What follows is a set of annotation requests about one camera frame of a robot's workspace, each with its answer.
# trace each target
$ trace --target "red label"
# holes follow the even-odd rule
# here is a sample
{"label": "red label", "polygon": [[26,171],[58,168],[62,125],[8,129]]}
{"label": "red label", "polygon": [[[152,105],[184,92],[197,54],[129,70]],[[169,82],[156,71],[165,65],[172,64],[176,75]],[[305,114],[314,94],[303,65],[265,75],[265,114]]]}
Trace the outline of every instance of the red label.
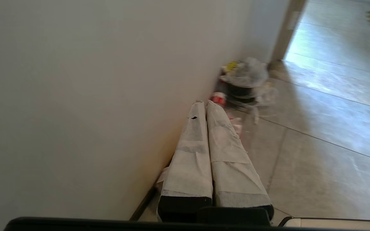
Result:
{"label": "red label", "polygon": [[225,99],[220,96],[212,96],[211,101],[222,106],[225,105]]}

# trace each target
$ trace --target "plastic bag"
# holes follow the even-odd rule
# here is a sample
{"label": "plastic bag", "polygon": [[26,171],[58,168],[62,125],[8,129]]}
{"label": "plastic bag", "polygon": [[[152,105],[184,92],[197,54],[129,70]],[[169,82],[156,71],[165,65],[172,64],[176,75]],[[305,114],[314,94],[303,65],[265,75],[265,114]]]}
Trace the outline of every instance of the plastic bag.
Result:
{"label": "plastic bag", "polygon": [[253,89],[256,107],[270,106],[275,104],[278,90],[272,87],[271,83],[265,83],[262,86]]}
{"label": "plastic bag", "polygon": [[254,88],[263,85],[269,75],[266,63],[247,57],[244,61],[232,62],[223,67],[224,80],[241,88]]}

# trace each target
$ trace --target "floor tile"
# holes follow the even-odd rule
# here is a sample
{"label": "floor tile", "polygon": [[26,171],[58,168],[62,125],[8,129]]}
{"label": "floor tile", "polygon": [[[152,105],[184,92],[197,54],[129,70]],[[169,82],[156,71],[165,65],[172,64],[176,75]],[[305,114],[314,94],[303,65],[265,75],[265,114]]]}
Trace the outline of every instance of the floor tile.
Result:
{"label": "floor tile", "polygon": [[370,158],[288,130],[269,196],[294,217],[370,219]]}
{"label": "floor tile", "polygon": [[260,119],[253,127],[245,126],[241,136],[242,144],[266,189],[278,158],[285,130],[285,127]]}
{"label": "floor tile", "polygon": [[141,217],[138,219],[139,222],[158,222],[157,218],[157,207],[159,202],[160,193],[156,193],[149,205],[146,207]]}
{"label": "floor tile", "polygon": [[353,31],[361,26],[368,25],[362,3],[356,1],[325,1],[309,2],[306,5],[301,22]]}
{"label": "floor tile", "polygon": [[288,51],[367,70],[367,43],[358,32],[300,23]]}
{"label": "floor tile", "polygon": [[270,79],[279,91],[266,120],[370,156],[370,106]]}
{"label": "floor tile", "polygon": [[270,75],[370,106],[370,72],[367,71],[288,54],[286,60],[273,65]]}
{"label": "floor tile", "polygon": [[248,115],[249,115],[245,112],[236,110],[234,108],[229,108],[229,107],[225,108],[225,112],[228,115],[228,117],[241,118],[242,121],[245,121],[245,118],[248,117]]}
{"label": "floor tile", "polygon": [[281,223],[281,221],[286,217],[290,217],[290,215],[275,208],[275,213],[273,214],[271,225],[278,226]]}
{"label": "floor tile", "polygon": [[300,223],[300,227],[303,228],[323,228],[323,229],[358,229],[360,231],[370,231],[370,221],[349,221],[343,219],[300,219],[297,224]]}

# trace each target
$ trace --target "clutter pile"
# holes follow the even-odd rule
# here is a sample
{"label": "clutter pile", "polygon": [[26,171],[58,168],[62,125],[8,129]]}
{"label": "clutter pile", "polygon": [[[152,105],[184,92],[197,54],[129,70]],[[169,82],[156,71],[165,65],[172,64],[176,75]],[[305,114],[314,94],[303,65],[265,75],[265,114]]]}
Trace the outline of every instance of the clutter pile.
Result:
{"label": "clutter pile", "polygon": [[197,101],[157,182],[162,222],[269,226],[274,209],[220,104]]}
{"label": "clutter pile", "polygon": [[272,105],[278,91],[266,82],[268,78],[266,64],[255,58],[228,63],[221,69],[211,100],[245,112]]}

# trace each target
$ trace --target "black object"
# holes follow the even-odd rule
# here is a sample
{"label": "black object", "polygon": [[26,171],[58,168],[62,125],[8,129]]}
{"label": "black object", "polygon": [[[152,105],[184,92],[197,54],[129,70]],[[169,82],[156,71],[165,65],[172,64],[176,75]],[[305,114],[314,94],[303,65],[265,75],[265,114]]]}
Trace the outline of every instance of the black object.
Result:
{"label": "black object", "polygon": [[197,222],[218,225],[270,226],[268,213],[263,208],[202,208],[198,211]]}
{"label": "black object", "polygon": [[210,225],[128,222],[64,218],[16,218],[4,231],[345,231],[345,229],[287,228],[256,225]]}
{"label": "black object", "polygon": [[250,97],[250,98],[238,98],[238,97],[235,97],[233,95],[228,95],[228,98],[226,99],[226,101],[238,101],[238,102],[241,102],[243,104],[252,104],[254,101],[255,101],[255,98],[254,97]]}
{"label": "black object", "polygon": [[250,104],[242,104],[242,103],[235,102],[235,101],[227,101],[226,106],[229,108],[234,108],[238,111],[245,112],[245,113],[250,113],[250,110],[251,110]]}
{"label": "black object", "polygon": [[228,83],[228,91],[231,95],[234,95],[236,97],[247,96],[251,94],[252,88],[238,87],[238,86]]}
{"label": "black object", "polygon": [[273,209],[273,205],[268,205],[268,206],[258,206],[258,207],[254,207],[253,209],[255,208],[262,208],[262,209],[265,209],[266,212],[268,213],[268,216],[269,216],[269,220],[272,220],[273,218],[273,214],[275,213],[275,210]]}
{"label": "black object", "polygon": [[158,215],[163,222],[197,222],[197,212],[203,207],[212,206],[209,197],[161,196]]}
{"label": "black object", "polygon": [[288,222],[292,218],[293,217],[286,217],[286,218],[282,219],[282,221],[279,223],[278,226],[283,227],[286,224],[286,222]]}

